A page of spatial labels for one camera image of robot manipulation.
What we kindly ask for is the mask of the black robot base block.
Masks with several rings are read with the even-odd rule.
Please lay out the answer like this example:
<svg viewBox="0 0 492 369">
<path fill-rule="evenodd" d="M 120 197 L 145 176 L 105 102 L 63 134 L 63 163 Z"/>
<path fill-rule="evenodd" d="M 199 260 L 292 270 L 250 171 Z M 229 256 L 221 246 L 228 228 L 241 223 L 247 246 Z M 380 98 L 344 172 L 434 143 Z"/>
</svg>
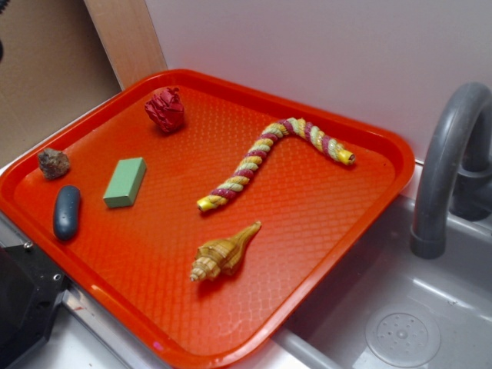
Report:
<svg viewBox="0 0 492 369">
<path fill-rule="evenodd" d="M 36 244 L 1 248 L 1 367 L 11 368 L 48 343 L 68 285 Z"/>
</svg>

